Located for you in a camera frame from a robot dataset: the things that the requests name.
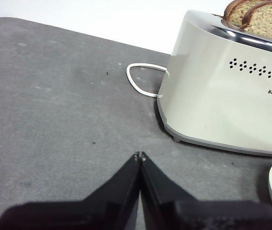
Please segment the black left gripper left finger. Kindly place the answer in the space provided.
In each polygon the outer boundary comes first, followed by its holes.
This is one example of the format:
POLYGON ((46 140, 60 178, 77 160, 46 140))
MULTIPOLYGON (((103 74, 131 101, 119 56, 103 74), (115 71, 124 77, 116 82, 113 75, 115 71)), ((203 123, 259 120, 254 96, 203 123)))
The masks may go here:
POLYGON ((136 211, 141 162, 131 158, 81 201, 31 202, 7 209, 0 230, 123 230, 136 211))

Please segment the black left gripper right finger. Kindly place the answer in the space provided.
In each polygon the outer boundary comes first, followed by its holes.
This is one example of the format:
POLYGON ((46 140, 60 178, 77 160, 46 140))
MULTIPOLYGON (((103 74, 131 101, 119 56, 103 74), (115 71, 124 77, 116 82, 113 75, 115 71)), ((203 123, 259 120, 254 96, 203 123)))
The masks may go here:
POLYGON ((141 198, 150 230, 272 230, 272 207, 253 201, 201 201, 172 181, 144 152, 141 198))

